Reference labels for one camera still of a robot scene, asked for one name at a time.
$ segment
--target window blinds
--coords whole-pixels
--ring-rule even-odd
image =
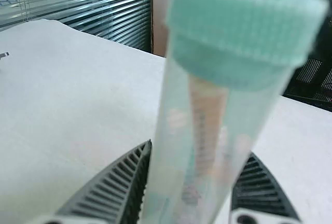
[[[150,51],[151,0],[0,0],[0,31],[58,20],[79,31]]]

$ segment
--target green cap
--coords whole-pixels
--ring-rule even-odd
[[[327,9],[327,0],[171,0],[171,56],[215,84],[262,87],[305,62]]]

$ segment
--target white table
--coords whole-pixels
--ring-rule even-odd
[[[153,138],[163,58],[48,20],[0,32],[0,52],[1,223],[53,213]],[[254,149],[306,223],[329,223],[331,139],[331,113],[280,97]]]

